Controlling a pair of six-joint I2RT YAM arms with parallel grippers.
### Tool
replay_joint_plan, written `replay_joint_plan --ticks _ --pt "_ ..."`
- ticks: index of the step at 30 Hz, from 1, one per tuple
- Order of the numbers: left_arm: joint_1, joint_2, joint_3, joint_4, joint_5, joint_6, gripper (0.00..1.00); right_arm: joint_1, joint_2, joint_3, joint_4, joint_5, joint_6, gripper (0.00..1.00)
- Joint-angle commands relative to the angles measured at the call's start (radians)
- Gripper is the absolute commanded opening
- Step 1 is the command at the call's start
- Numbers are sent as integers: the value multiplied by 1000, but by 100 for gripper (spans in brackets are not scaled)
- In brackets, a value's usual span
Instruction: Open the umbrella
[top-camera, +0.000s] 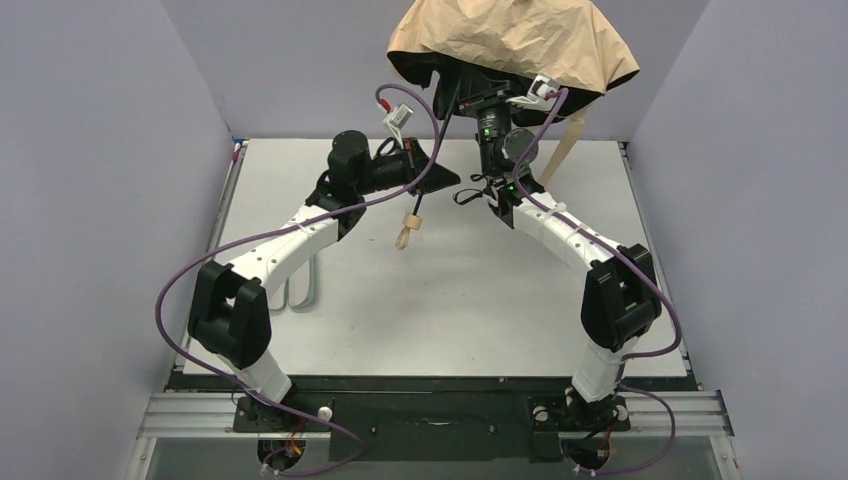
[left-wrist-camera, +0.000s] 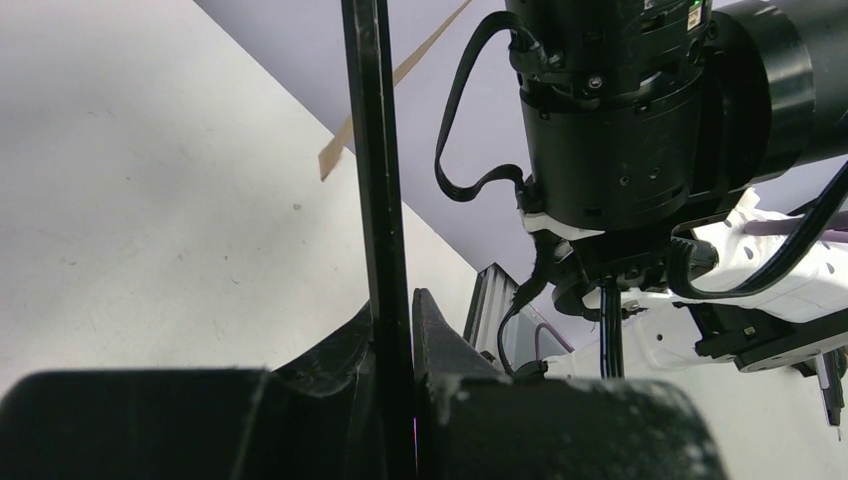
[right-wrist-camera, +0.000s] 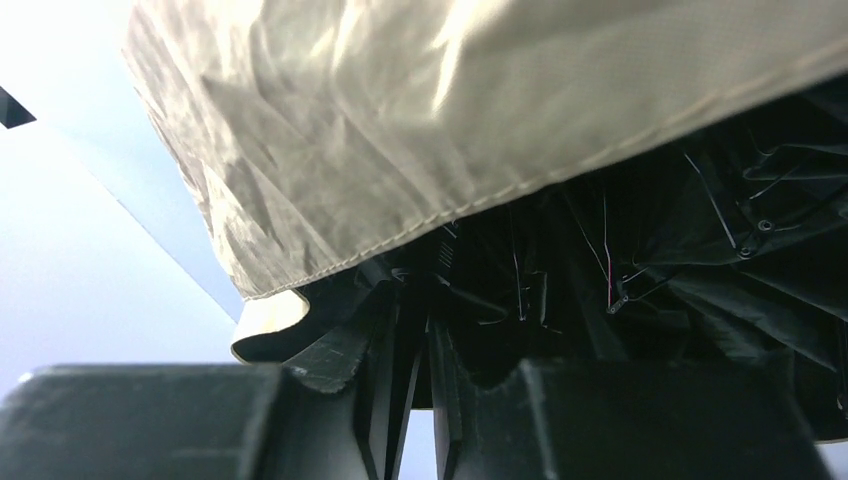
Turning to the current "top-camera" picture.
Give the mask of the beige patterned umbrella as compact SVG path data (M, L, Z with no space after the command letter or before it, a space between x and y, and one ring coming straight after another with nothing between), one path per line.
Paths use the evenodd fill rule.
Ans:
M591 1L416 1L393 30L392 70L436 89L435 69L465 63L529 78L544 74L570 91L539 140L530 169L545 188L583 133L592 105L633 80L641 67L621 34Z

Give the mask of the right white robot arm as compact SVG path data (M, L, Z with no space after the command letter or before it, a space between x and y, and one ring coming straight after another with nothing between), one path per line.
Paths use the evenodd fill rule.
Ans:
M580 320L589 341L566 397L593 403L615 393L626 356L659 317L662 304L650 252L586 226L531 172L539 143L531 122L551 125L569 96L568 88L545 75L529 81L462 66L442 75L434 107L444 120L466 117L476 123L480 171L472 179L481 186L470 197L484 199L503 223L564 263L585 268Z

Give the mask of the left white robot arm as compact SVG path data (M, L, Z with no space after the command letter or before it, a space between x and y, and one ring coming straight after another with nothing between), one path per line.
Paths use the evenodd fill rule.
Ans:
M429 194L459 182L459 175L433 162L415 138L398 142L387 154L372 156L363 133L337 134L326 170L285 224L285 234L225 264L210 261L199 270L189 336L217 355L251 390L270 401L282 401L293 382L269 349L269 295L356 226L365 213L361 205L366 196L407 184L416 193Z

